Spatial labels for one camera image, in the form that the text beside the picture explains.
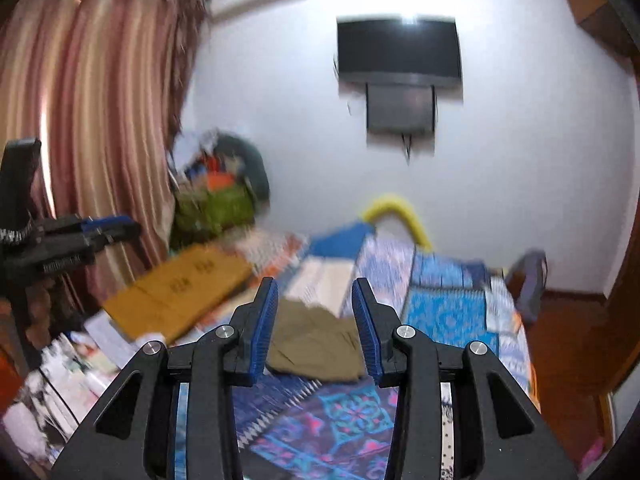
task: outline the curtain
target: curtain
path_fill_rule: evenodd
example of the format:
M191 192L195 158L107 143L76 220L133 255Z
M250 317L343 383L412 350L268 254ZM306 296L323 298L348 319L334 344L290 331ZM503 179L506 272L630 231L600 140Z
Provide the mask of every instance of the curtain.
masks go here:
M188 80L184 59L197 47L185 31L203 19L194 1L20 0L0 30L0 146L42 141L36 207L142 224L139 244L107 248L72 274L84 301L102 303L167 257L165 147L184 100L176 81Z

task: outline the tv screen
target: tv screen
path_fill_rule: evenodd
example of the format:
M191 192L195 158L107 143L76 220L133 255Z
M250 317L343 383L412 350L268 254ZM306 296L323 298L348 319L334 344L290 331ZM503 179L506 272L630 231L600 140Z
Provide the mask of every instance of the tv screen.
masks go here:
M338 20L340 80L454 86L462 81L454 21Z

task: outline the yellow tube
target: yellow tube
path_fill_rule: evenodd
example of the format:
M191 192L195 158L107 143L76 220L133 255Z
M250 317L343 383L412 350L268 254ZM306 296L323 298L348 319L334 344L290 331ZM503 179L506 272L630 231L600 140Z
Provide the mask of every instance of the yellow tube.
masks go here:
M432 252L433 247L431 241L424 232L424 228L418 220L414 208L407 202L407 200L400 198L397 195L383 195L379 199L375 200L371 206L362 214L362 219L365 222L373 224L381 216L387 214L395 214L398 216L405 227L409 229L414 243L423 248L425 251Z

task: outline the robotic arm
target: robotic arm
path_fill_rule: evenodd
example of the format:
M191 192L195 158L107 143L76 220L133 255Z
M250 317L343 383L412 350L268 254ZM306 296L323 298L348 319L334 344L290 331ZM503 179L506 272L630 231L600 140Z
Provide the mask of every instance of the robotic arm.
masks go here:
M25 334L31 325L27 287L92 264L106 246L135 240L141 232L140 224L126 216L34 221L30 190L39 161L39 140L12 140L0 166L0 296L11 303L30 369L40 366L41 357Z

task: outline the green bag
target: green bag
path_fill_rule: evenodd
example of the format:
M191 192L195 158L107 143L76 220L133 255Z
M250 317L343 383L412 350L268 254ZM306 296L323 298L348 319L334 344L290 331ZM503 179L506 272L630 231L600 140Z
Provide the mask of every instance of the green bag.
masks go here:
M172 248L219 237L226 229L254 222L254 204L245 186L216 191L178 192Z

